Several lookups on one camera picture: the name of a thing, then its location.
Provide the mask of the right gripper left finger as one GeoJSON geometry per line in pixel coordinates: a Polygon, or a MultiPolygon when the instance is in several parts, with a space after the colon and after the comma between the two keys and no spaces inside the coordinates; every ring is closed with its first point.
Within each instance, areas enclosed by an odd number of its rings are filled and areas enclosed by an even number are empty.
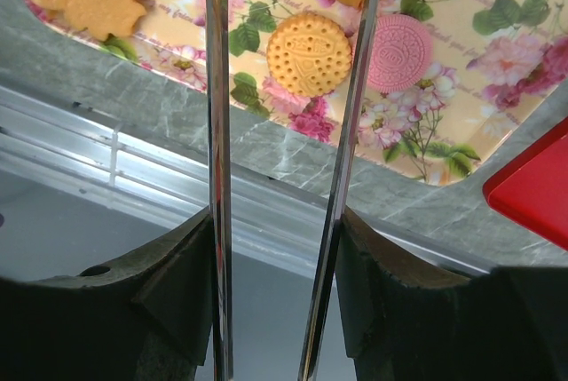
{"type": "Polygon", "coordinates": [[[191,380],[212,325],[206,211],[76,276],[1,281],[4,380],[191,380]]]}

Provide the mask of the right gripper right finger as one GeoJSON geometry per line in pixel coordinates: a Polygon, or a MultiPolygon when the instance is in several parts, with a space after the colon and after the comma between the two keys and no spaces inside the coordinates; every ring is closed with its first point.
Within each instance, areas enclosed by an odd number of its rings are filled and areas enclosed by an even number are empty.
{"type": "Polygon", "coordinates": [[[360,380],[564,380],[567,272],[500,266],[468,278],[343,214],[335,269],[360,380]]]}

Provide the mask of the metal tongs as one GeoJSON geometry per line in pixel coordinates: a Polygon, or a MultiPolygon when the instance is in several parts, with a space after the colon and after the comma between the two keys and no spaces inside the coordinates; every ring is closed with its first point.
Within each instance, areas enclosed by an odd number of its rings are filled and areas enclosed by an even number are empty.
{"type": "MultiPolygon", "coordinates": [[[[229,116],[229,0],[206,2],[209,212],[214,226],[214,363],[217,380],[233,379],[232,189],[229,116]]],[[[335,273],[379,0],[364,0],[335,170],[320,241],[298,379],[317,376],[335,273]]]]}

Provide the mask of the red box lid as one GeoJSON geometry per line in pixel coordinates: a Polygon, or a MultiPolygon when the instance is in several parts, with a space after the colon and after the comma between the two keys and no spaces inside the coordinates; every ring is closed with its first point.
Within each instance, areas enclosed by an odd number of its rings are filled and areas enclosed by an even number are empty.
{"type": "Polygon", "coordinates": [[[531,144],[483,185],[489,207],[567,248],[567,121],[531,144]]]}

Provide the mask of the floral serving tray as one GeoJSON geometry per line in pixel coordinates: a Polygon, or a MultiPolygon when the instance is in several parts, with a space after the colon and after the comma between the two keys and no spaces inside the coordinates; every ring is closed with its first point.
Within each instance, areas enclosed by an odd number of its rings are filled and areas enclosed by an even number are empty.
{"type": "MultiPolygon", "coordinates": [[[[46,26],[196,91],[206,0],[25,0],[46,26]]],[[[339,140],[363,0],[228,0],[231,102],[339,140]]],[[[379,0],[359,156],[468,177],[567,76],[567,0],[379,0]]]]}

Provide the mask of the aluminium rail frame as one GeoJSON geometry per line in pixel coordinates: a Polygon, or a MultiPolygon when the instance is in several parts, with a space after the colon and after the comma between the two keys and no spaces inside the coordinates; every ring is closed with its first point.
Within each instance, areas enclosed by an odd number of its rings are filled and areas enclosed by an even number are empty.
{"type": "MultiPolygon", "coordinates": [[[[79,103],[1,80],[5,170],[172,228],[209,203],[207,156],[79,103]]],[[[233,249],[310,277],[327,201],[234,164],[233,249]]]]}

